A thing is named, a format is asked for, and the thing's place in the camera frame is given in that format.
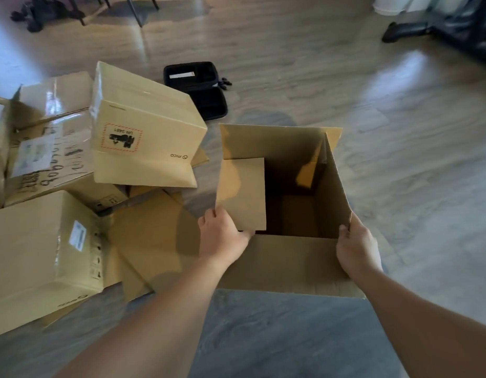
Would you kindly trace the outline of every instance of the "open black case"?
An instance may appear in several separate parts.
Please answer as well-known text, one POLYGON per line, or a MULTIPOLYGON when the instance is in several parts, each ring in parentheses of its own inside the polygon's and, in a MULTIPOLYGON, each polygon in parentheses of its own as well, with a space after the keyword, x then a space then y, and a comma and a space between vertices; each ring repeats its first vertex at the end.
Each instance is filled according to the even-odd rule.
POLYGON ((227 102, 219 81, 211 62, 180 63, 164 68, 164 84, 189 94, 205 121, 227 115, 227 102))

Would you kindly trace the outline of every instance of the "wooden floor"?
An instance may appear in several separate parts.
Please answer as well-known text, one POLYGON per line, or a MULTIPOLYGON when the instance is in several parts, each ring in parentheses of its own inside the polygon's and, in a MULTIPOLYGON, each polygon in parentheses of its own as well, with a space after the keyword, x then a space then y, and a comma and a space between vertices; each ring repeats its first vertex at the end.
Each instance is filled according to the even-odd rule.
MULTIPOLYGON (((486 323, 486 69, 429 38, 386 45, 391 21, 371 0, 123 0, 82 27, 32 35, 0 0, 0 95, 20 83, 88 70, 103 60, 154 80, 165 65, 209 60, 234 83, 232 123, 341 126, 334 152, 353 209, 394 248, 392 277, 486 323)), ((186 191, 200 214, 215 201, 221 159, 186 191)), ((51 376, 147 298, 127 307, 120 286, 41 330, 0 337, 0 377, 51 376)), ((191 376, 400 376, 366 301, 218 291, 191 376)))

